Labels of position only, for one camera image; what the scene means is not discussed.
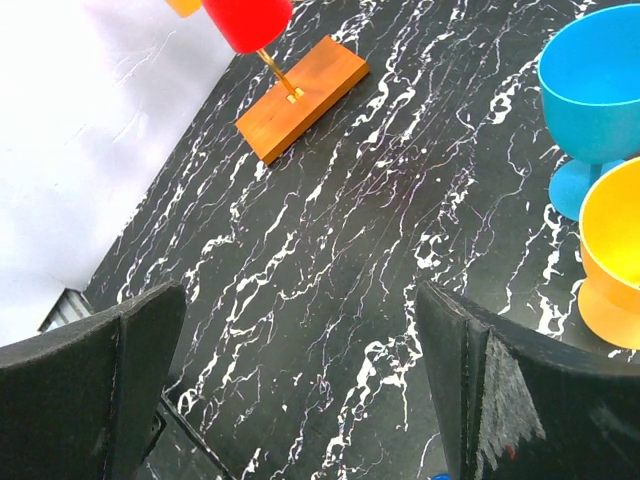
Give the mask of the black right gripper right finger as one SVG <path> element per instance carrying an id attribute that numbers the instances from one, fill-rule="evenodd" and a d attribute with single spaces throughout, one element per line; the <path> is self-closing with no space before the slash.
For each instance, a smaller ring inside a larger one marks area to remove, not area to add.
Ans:
<path id="1" fill-rule="evenodd" d="M 639 368 L 551 339 L 440 285 L 415 319 L 454 479 L 635 479 Z"/>

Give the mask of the blue wine glass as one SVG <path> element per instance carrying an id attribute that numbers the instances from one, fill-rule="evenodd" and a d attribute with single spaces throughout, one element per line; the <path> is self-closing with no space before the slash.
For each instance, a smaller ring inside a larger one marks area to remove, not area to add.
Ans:
<path id="1" fill-rule="evenodd" d="M 605 8 L 562 28 L 538 62 L 543 116 L 569 161 L 551 205 L 578 220 L 592 185 L 639 152 L 639 6 Z"/>

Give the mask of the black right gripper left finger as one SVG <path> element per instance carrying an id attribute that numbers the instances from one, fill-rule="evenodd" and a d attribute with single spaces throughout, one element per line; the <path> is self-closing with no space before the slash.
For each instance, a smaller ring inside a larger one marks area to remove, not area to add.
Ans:
<path id="1" fill-rule="evenodd" d="M 166 282 L 1 350 L 4 479 L 132 479 L 186 312 Z"/>

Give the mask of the yellow wine glass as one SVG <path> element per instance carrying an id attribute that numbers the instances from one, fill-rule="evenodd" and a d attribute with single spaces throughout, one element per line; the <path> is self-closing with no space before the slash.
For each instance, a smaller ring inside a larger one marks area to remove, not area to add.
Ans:
<path id="1" fill-rule="evenodd" d="M 639 160 L 603 175 L 589 190 L 579 217 L 586 278 L 580 315 L 602 340 L 639 348 Z"/>

